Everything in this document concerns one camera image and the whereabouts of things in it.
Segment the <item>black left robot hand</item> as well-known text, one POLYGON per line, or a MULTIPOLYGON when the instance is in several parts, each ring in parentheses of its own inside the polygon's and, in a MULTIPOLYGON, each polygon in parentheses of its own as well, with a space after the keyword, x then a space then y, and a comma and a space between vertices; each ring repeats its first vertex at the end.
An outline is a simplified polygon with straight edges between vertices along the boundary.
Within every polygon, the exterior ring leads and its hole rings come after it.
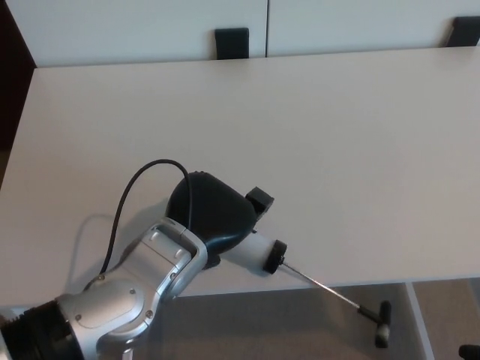
POLYGON ((188 228, 205 245, 206 269, 240 244, 272 206, 275 198, 259 187, 246 195, 207 172, 191 172, 169 197, 165 216, 188 228))

